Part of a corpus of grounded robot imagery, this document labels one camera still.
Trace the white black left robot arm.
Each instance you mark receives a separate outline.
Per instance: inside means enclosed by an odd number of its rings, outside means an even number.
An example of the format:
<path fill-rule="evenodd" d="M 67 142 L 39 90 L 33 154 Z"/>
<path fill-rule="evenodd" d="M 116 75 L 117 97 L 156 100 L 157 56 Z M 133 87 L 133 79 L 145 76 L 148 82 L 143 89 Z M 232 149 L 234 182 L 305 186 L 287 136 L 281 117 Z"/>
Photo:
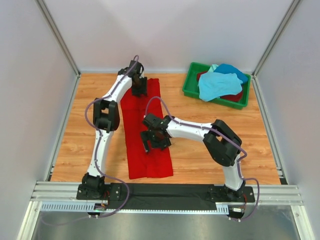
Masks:
<path fill-rule="evenodd" d="M 118 71 L 110 90 L 85 108 L 85 120 L 95 129 L 95 142 L 89 167 L 78 186 L 78 200 L 99 201 L 107 198 L 107 153 L 112 137 L 120 125 L 119 103 L 128 90 L 134 96 L 147 94 L 147 78 L 138 55 L 134 56 L 128 67 Z"/>

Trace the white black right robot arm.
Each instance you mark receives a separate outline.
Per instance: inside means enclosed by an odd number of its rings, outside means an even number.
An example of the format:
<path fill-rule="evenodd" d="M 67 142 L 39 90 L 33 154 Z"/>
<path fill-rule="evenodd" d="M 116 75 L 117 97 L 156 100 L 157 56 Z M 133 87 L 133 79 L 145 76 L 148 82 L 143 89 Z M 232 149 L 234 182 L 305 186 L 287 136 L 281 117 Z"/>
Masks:
<path fill-rule="evenodd" d="M 231 202 L 242 198 L 246 184 L 239 167 L 240 153 L 244 152 L 242 140 L 224 121 L 196 123 L 170 115 L 160 118 L 149 113 L 142 123 L 147 128 L 140 133 L 146 153 L 170 147 L 171 138 L 202 142 L 211 158 L 222 166 L 226 198 Z"/>

